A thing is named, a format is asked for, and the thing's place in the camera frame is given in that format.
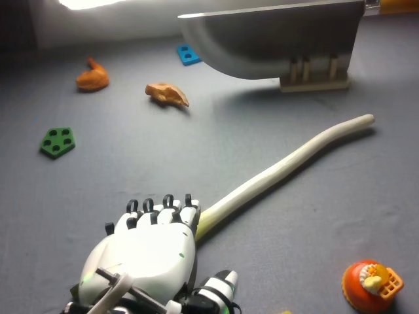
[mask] green pentagon block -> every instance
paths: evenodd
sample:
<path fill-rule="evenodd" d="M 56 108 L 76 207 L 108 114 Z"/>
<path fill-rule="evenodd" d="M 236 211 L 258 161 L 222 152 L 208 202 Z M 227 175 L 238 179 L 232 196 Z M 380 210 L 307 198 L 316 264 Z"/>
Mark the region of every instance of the green pentagon block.
<path fill-rule="evenodd" d="M 40 145 L 41 152 L 52 159 L 57 159 L 75 147 L 71 128 L 49 129 Z"/>

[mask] orange handle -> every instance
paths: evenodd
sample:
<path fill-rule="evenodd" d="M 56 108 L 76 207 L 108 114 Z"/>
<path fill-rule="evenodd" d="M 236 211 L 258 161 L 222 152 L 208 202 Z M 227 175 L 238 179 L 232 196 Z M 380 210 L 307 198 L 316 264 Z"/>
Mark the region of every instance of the orange handle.
<path fill-rule="evenodd" d="M 381 0 L 381 14 L 419 12 L 419 0 Z"/>

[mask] robotic hand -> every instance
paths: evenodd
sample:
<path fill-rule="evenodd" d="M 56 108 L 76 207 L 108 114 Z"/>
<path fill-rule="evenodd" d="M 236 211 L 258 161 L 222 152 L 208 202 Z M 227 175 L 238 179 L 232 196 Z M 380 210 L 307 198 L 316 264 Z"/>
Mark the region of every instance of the robotic hand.
<path fill-rule="evenodd" d="M 80 303 L 69 303 L 64 314 L 233 314 L 235 271 L 193 289 L 199 201 L 187 194 L 182 206 L 168 194 L 162 205 L 146 199 L 137 208 L 137 200 L 129 201 L 117 224 L 105 225 L 107 237 L 82 271 Z"/>

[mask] blue rectangular block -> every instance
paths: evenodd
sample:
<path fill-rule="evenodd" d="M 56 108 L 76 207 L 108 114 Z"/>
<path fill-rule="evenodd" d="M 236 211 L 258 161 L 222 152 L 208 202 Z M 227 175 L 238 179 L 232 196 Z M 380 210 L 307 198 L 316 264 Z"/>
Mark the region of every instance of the blue rectangular block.
<path fill-rule="evenodd" d="M 191 65 L 201 62 L 201 59 L 195 54 L 188 44 L 183 44 L 182 46 L 177 47 L 177 53 L 179 54 L 183 65 Z"/>

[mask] gray table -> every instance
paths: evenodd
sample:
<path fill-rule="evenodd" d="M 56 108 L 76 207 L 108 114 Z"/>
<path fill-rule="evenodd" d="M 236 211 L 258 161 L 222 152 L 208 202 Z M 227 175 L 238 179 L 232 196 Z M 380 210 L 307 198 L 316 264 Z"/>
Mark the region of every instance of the gray table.
<path fill-rule="evenodd" d="M 204 208 L 338 122 L 372 113 L 374 131 L 324 150 L 201 245 L 198 280 L 239 273 L 244 313 L 353 313 L 340 282 L 362 258 L 405 280 L 392 313 L 419 305 L 419 19 L 363 20 L 349 91 L 283 95 L 278 80 L 183 67 L 181 39 L 67 48 L 4 58 L 0 76 L 0 308 L 53 314 L 92 248 L 131 198 L 192 193 Z M 87 56 L 111 76 L 80 94 Z M 144 94 L 166 81 L 182 111 Z M 76 148 L 38 153 L 47 129 Z"/>

